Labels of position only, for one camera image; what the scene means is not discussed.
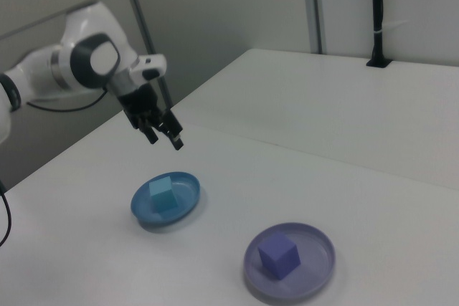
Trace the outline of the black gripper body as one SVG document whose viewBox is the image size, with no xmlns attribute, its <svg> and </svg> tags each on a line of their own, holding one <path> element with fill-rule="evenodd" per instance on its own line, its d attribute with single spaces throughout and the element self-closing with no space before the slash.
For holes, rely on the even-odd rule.
<svg viewBox="0 0 459 306">
<path fill-rule="evenodd" d="M 157 130 L 163 127 L 162 111 L 158 108 L 158 96 L 150 84 L 120 96 L 123 111 L 135 129 L 151 126 Z"/>
</svg>

